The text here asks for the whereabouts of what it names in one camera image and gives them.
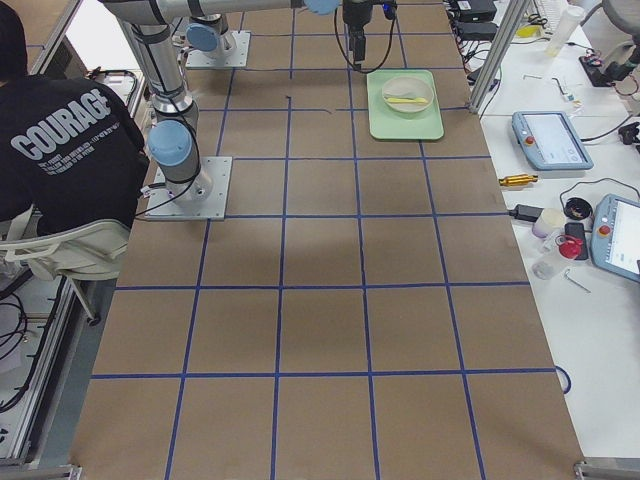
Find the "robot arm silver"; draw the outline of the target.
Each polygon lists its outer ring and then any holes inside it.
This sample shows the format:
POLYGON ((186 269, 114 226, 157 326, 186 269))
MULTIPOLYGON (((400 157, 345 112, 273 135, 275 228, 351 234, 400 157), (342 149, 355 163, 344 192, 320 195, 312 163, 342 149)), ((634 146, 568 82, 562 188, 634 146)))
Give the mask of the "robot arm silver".
POLYGON ((171 24, 175 19, 193 18, 202 25, 205 20, 224 21, 228 13, 236 12, 307 8, 317 15, 328 15, 341 9, 348 33, 341 54, 357 71, 365 59, 365 26, 371 21, 373 8, 379 5, 388 20, 397 19, 394 1, 104 1, 102 5, 117 18, 149 81, 157 119, 176 120, 190 135, 197 128, 198 108, 173 47, 171 24))
POLYGON ((210 58, 223 58, 236 49, 225 14, 191 17, 185 30, 189 44, 210 58))

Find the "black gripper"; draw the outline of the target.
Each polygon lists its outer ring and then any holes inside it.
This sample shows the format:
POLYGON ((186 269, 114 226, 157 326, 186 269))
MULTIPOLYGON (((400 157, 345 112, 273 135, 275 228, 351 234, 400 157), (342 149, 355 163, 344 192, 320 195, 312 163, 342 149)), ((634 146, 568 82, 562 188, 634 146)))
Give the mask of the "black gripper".
POLYGON ((362 69, 366 58, 365 25, 371 21, 375 6, 382 7, 387 20, 393 21, 397 18, 398 6, 395 1, 344 0, 342 2, 342 20, 345 25, 348 25, 348 47, 352 54, 352 68, 356 71, 362 69))

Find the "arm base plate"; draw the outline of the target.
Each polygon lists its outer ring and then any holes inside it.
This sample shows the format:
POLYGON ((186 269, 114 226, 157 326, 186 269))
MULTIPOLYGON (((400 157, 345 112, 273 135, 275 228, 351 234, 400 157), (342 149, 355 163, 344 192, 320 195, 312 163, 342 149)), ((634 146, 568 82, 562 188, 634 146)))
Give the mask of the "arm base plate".
POLYGON ((154 182, 161 186, 151 190, 142 217, 156 221, 223 221, 231 171, 231 157, 205 156, 192 184, 165 185, 164 174, 157 167, 154 182))
POLYGON ((186 32, 190 51, 186 68, 191 70, 219 70, 245 67, 248 60, 251 32, 228 30, 218 34, 207 28, 191 25, 186 32))

